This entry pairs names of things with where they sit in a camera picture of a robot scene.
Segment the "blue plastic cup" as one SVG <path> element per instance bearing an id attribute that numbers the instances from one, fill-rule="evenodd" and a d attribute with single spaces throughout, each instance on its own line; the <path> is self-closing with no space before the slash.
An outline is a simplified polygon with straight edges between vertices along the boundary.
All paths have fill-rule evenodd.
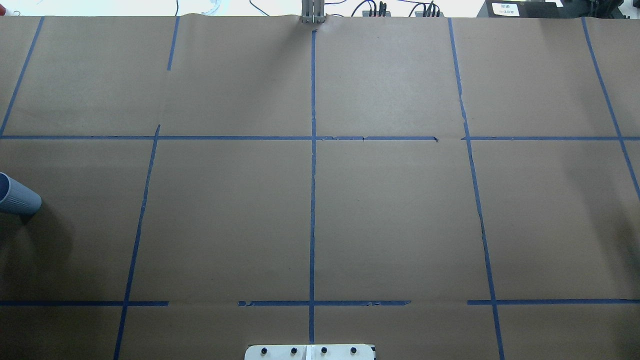
<path id="1" fill-rule="evenodd" d="M 42 199 L 38 193 L 32 191 L 22 183 L 0 173 L 0 212 L 20 216 L 32 216 L 42 206 Z"/>

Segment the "black box with label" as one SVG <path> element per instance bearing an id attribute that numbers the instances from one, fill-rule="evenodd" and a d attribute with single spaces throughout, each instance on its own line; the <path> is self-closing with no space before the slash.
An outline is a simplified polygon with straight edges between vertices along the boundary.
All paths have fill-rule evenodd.
<path id="1" fill-rule="evenodd" d="M 560 9 L 544 0 L 485 0 L 477 18 L 562 19 Z"/>

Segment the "grey aluminium frame post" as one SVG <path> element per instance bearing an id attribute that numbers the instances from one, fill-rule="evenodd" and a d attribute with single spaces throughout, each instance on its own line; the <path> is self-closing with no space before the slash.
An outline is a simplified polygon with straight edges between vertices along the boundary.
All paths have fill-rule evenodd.
<path id="1" fill-rule="evenodd" d="M 302 0 L 301 23 L 323 24 L 326 21 L 325 5 L 325 0 Z"/>

